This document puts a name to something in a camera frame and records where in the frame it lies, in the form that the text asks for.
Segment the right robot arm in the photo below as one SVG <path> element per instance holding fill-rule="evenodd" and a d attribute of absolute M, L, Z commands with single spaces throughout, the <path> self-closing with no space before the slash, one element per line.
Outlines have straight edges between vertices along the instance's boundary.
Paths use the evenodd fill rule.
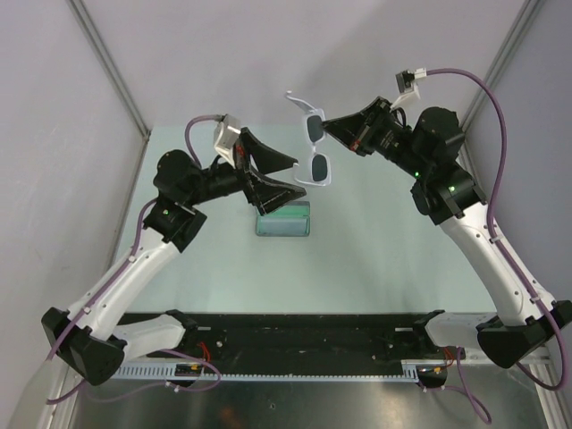
<path fill-rule="evenodd" d="M 484 192 L 457 161 L 465 134 L 455 112 L 429 107 L 410 127 L 378 97 L 355 114 L 325 121 L 323 128 L 351 152 L 378 153 L 414 178 L 416 209 L 458 246 L 495 306 L 492 313 L 430 315 L 412 336 L 419 357 L 434 358 L 444 346 L 457 346 L 480 349 L 495 365 L 510 368 L 570 323 L 570 301 L 555 300 L 541 285 L 530 296 L 503 256 L 511 246 L 501 243 L 498 226 L 487 223 Z"/>

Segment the dark green glasses case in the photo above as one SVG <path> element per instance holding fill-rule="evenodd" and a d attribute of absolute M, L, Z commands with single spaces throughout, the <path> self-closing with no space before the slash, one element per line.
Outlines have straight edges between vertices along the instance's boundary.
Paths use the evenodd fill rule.
<path fill-rule="evenodd" d="M 270 214 L 257 215 L 255 233 L 258 237 L 302 238 L 310 234 L 311 205 L 309 201 L 293 201 Z"/>

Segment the white sunglasses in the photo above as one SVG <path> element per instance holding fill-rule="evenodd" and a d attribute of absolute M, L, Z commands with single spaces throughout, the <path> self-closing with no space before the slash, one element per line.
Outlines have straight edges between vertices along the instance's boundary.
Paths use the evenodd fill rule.
<path fill-rule="evenodd" d="M 332 182 L 330 158 L 318 150 L 318 144 L 324 141 L 326 137 L 323 127 L 324 110 L 311 105 L 306 100 L 295 97 L 291 90 L 287 90 L 284 96 L 304 112 L 302 116 L 304 137 L 311 150 L 306 161 L 308 177 L 306 178 L 301 174 L 303 164 L 297 162 L 292 166 L 293 179 L 297 183 L 309 187 L 329 186 Z"/>

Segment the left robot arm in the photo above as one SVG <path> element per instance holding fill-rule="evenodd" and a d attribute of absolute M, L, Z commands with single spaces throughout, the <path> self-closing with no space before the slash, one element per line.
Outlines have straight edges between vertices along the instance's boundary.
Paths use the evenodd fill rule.
<path fill-rule="evenodd" d="M 43 315 L 48 356 L 59 357 L 85 382 L 98 386 L 123 363 L 150 353 L 170 350 L 185 358 L 196 350 L 198 325 L 179 310 L 134 324 L 120 321 L 147 284 L 196 238 L 206 222 L 198 205 L 243 193 L 260 215 L 268 215 L 305 196 L 304 188 L 272 177 L 297 159 L 263 144 L 248 128 L 220 131 L 214 148 L 217 157 L 206 169 L 182 150 L 165 153 L 153 179 L 158 195 L 139 212 L 127 253 L 81 299 Z"/>

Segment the light blue cleaning cloth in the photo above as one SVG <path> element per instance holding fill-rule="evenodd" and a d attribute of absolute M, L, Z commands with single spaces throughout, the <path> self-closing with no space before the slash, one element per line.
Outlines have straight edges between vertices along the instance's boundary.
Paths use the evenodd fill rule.
<path fill-rule="evenodd" d="M 257 221 L 256 233 L 266 237 L 306 237 L 309 228 L 305 219 L 261 218 Z"/>

